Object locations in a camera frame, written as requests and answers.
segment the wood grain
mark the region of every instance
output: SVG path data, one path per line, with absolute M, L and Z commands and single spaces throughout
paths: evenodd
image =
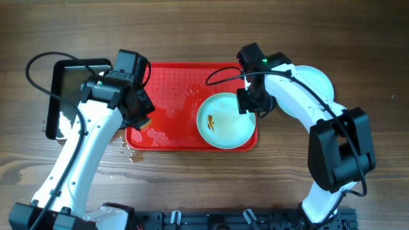
M 0 229 L 10 228 L 13 203 L 30 201 L 62 148 L 42 132 L 49 99 L 24 77 L 31 57 L 58 50 L 114 63 L 128 49 L 150 61 L 235 61 L 251 42 L 321 69 L 339 103 L 369 114 L 377 159 L 369 193 L 342 205 L 357 209 L 361 229 L 408 228 L 407 1 L 2 4 L 0 22 Z M 49 86 L 58 59 L 35 63 L 35 81 Z M 311 186 L 307 132 L 280 109 L 259 122 L 247 153 L 135 152 L 123 136 L 104 154 L 88 210 L 107 201 L 137 210 L 292 208 Z

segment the white plate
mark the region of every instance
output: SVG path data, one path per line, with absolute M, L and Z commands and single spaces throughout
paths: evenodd
M 212 116 L 214 132 L 208 128 L 208 115 Z M 256 129 L 256 115 L 239 114 L 234 93 L 218 93 L 207 98 L 197 112 L 196 122 L 203 139 L 224 150 L 245 144 Z
M 314 88 L 318 89 L 320 93 L 325 95 L 328 99 L 334 100 L 334 87 L 332 87 L 330 79 L 321 70 L 312 66 L 299 65 L 295 69 L 297 72 Z M 296 118 L 286 105 L 277 100 L 279 107 L 288 115 Z

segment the black clamp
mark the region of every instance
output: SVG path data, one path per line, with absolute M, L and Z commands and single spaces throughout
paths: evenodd
M 281 52 L 265 56 L 257 43 L 242 47 L 237 54 L 237 60 L 244 73 L 270 72 L 276 66 L 284 63 L 291 64 L 291 60 Z M 255 112 L 259 118 L 263 118 L 274 109 L 275 98 L 267 93 L 264 76 L 265 74 L 248 75 L 246 80 L 250 83 L 249 88 L 237 89 L 240 114 L 245 114 L 247 111 Z
M 128 50 L 120 50 L 113 70 L 106 77 L 92 75 L 81 85 L 81 102 L 96 100 L 108 103 L 108 108 L 118 108 L 123 123 L 120 129 L 133 127 L 140 130 L 155 110 L 144 90 L 143 78 L 148 60 Z
M 345 110 L 338 120 L 344 125 L 357 149 L 364 175 L 375 168 L 375 153 L 367 114 L 359 107 Z M 347 142 L 338 144 L 342 133 L 334 120 L 320 120 L 310 128 L 308 168 L 323 189 L 337 192 L 351 181 L 359 181 L 359 171 Z
M 253 230 L 260 230 L 260 227 L 257 224 L 257 218 L 254 215 L 253 211 L 249 208 L 243 212 L 243 216 L 247 223 L 251 226 Z
M 174 226 L 174 230 L 179 230 L 181 222 L 181 212 L 178 210 L 172 211 L 171 224 Z

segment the black cable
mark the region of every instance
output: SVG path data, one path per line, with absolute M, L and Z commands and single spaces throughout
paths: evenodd
M 217 81 L 217 82 L 209 83 L 210 78 L 212 78 L 216 73 L 219 73 L 219 72 L 224 71 L 224 70 L 229 70 L 229 69 L 238 70 L 238 71 L 240 72 L 240 75 L 239 75 L 239 76 L 236 76 L 236 77 L 230 77 L 230 78 L 228 78 L 228 79 L 219 80 L 219 81 Z M 224 67 L 224 68 L 221 68 L 221 69 L 216 70 L 216 71 L 214 71 L 213 73 L 211 73 L 211 74 L 209 75 L 209 77 L 207 77 L 207 79 L 206 79 L 206 85 L 207 85 L 207 86 L 214 86 L 214 85 L 216 85 L 216 84 L 220 84 L 220 83 L 223 83 L 223 82 L 227 82 L 227 81 L 231 81 L 231 80 L 235 80 L 235 79 L 242 78 L 242 75 L 243 75 L 243 71 L 242 71 L 241 69 L 239 69 L 238 67 L 235 67 L 235 66 Z
M 62 98 L 62 97 L 60 97 L 60 96 L 58 96 L 58 95 L 56 95 L 54 93 L 51 93 L 50 91 L 48 91 L 48 90 L 46 90 L 44 88 L 42 88 L 41 86 L 37 85 L 30 78 L 29 70 L 30 70 L 31 64 L 33 64 L 33 62 L 36 61 L 37 59 L 39 59 L 41 57 L 44 57 L 44 56 L 47 56 L 47 55 L 61 55 L 61 56 L 66 56 L 68 58 L 71 58 L 71 59 L 75 60 L 76 62 L 78 62 L 80 65 L 85 66 L 93 75 L 96 75 L 96 73 L 88 65 L 83 63 L 80 59 L 78 59 L 78 58 L 76 58 L 76 57 L 74 57 L 72 55 L 65 54 L 63 52 L 45 52 L 45 53 L 42 53 L 42 54 L 39 54 L 39 55 L 33 57 L 27 63 L 26 77 L 27 77 L 27 80 L 30 82 L 30 84 L 33 85 L 36 89 L 39 89 L 40 91 L 42 91 L 43 93 L 45 93 L 47 95 L 50 95 L 51 97 L 53 97 L 53 98 L 55 98 L 55 99 L 57 99 L 57 100 L 59 100 L 61 102 L 67 103 L 69 106 L 71 106 L 71 108 L 75 111 L 75 113 L 77 113 L 77 115 L 79 117 L 80 125 L 81 125 L 80 130 L 79 130 L 79 139 L 78 139 L 77 145 L 76 145 L 76 147 L 74 149 L 74 152 L 73 152 L 73 154 L 71 156 L 71 159 L 68 162 L 67 167 L 64 169 L 64 172 L 61 175 L 61 177 L 60 177 L 60 179 L 59 179 L 59 181 L 58 181 L 58 183 L 57 183 L 57 185 L 56 185 L 56 187 L 54 189 L 54 192 L 51 193 L 50 199 L 47 201 L 47 204 L 45 204 L 43 210 L 40 212 L 40 214 L 37 217 L 37 219 L 35 220 L 34 224 L 30 227 L 30 230 L 35 230 L 40 225 L 40 223 L 42 221 L 42 218 L 44 218 L 44 215 L 46 214 L 47 210 L 50 208 L 51 204 L 54 202 L 54 199 L 56 198 L 57 193 L 60 191 L 61 186 L 63 185 L 63 183 L 65 181 L 65 178 L 68 175 L 68 173 L 70 172 L 72 164 L 74 163 L 75 158 L 78 155 L 78 152 L 79 152 L 79 150 L 81 148 L 82 142 L 84 140 L 84 135 L 85 135 L 85 119 L 84 119 L 84 116 L 81 114 L 81 111 L 73 103 L 71 103 L 67 99 Z
M 146 77 L 146 81 L 142 84 L 142 88 L 145 88 L 146 84 L 149 81 L 149 78 L 151 78 L 151 69 L 152 69 L 152 67 L 151 67 L 151 62 L 150 61 L 148 61 L 148 68 L 149 68 L 149 74 Z
M 246 74 L 241 74 L 241 75 L 237 75 L 237 76 L 234 76 L 234 77 L 230 77 L 230 78 L 227 78 L 227 79 L 219 80 L 217 82 L 213 82 L 213 83 L 210 83 L 210 84 L 208 83 L 208 81 L 210 80 L 210 78 L 213 75 L 215 75 L 216 73 L 219 73 L 220 71 L 223 71 L 225 69 L 227 69 L 227 67 L 226 68 L 221 68 L 220 70 L 216 70 L 212 74 L 210 74 L 209 77 L 206 79 L 206 85 L 207 86 L 212 86 L 212 85 L 215 85 L 215 84 L 220 84 L 220 83 L 223 83 L 223 82 L 227 82 L 227 81 L 231 81 L 231 80 L 235 80 L 235 79 L 240 79 L 240 78 L 245 77 L 245 76 L 256 75 L 256 74 L 273 74 L 273 75 L 278 75 L 278 76 L 281 76 L 281 77 L 285 77 L 285 78 L 289 79 L 290 82 L 296 82 L 297 84 L 302 86 L 305 90 L 307 90 L 320 103 L 320 105 L 322 105 L 324 107 L 324 111 L 327 111 L 332 116 L 332 118 L 334 119 L 334 122 L 339 127 L 341 133 L 345 136 L 345 138 L 346 138 L 346 140 L 347 140 L 347 142 L 348 142 L 348 144 L 349 144 L 349 146 L 351 148 L 351 151 L 353 153 L 355 163 L 357 165 L 357 169 L 358 169 L 358 172 L 359 172 L 359 178 L 360 178 L 361 183 L 362 183 L 362 193 L 358 193 L 358 192 L 350 190 L 350 189 L 342 191 L 341 195 L 339 196 L 339 198 L 338 198 L 337 202 L 335 203 L 334 207 L 329 211 L 327 216 L 325 216 L 325 218 L 320 223 L 317 224 L 317 228 L 321 227 L 320 226 L 321 223 L 325 223 L 331 217 L 331 215 L 334 214 L 335 210 L 338 208 L 339 204 L 341 203 L 341 201 L 343 200 L 343 198 L 346 196 L 347 193 L 351 193 L 351 194 L 359 196 L 359 197 L 366 196 L 367 186 L 366 186 L 364 171 L 362 170 L 362 166 L 361 166 L 361 163 L 360 163 L 360 160 L 359 160 L 359 157 L 358 157 L 357 150 L 356 150 L 355 145 L 353 144 L 353 142 L 351 140 L 350 135 L 345 130 L 345 128 L 341 124 L 341 122 L 338 120 L 337 116 L 331 110 L 329 105 L 327 105 L 312 89 L 310 89 L 308 86 L 306 86 L 303 82 L 299 81 L 297 78 L 286 75 L 284 72 L 277 72 L 277 71 L 246 73 Z

